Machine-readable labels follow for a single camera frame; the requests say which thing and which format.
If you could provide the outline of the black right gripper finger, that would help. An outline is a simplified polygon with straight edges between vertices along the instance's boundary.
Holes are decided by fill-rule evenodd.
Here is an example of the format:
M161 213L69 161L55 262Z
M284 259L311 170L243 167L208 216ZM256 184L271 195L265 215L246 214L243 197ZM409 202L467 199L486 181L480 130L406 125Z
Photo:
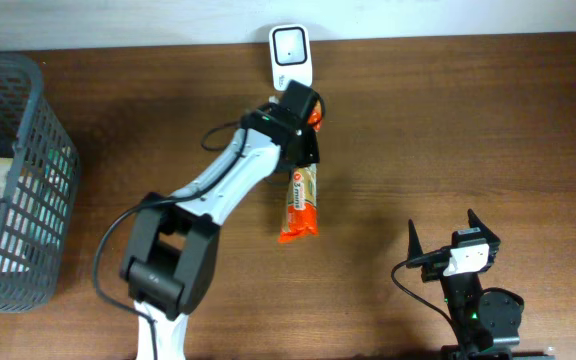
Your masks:
M467 211L468 224L471 228L478 228L483 238L490 246L499 246L501 244L500 238L494 234L475 214L472 209Z
M418 259L424 255L415 224L412 219L408 220L408 251L407 251L407 268L419 267Z

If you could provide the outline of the orange spaghetti packet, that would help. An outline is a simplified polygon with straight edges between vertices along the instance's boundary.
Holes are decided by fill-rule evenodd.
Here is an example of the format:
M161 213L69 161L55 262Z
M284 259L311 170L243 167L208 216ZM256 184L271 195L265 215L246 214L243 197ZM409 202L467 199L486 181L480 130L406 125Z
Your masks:
M287 244L298 238L317 236L317 219L317 164L313 163L291 173L278 242Z

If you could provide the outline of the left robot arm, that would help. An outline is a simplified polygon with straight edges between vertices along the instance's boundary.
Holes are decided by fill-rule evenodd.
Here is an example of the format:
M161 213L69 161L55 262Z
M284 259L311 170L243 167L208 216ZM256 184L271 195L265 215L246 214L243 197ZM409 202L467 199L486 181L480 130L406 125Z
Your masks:
M229 215L262 180L319 161L314 119L325 111L307 85L289 83L235 122L219 156L169 196L147 194L119 268L139 317L140 359L181 359L190 314L214 277L219 236Z

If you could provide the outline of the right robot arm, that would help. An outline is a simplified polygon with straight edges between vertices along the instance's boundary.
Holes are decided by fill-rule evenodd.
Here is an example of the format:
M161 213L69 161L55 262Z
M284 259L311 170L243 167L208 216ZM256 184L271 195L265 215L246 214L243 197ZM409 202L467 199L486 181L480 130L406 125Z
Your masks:
M405 261L391 272L404 293L444 317L457 344L441 349L443 359L548 359L544 353L515 353L519 345L524 300L502 288L483 288L479 276L494 264L501 239L474 213L467 211L468 227L452 233L451 244L425 252L413 221L408 222L409 243ZM438 281L445 311L408 290L398 280L402 267L419 268L424 283Z

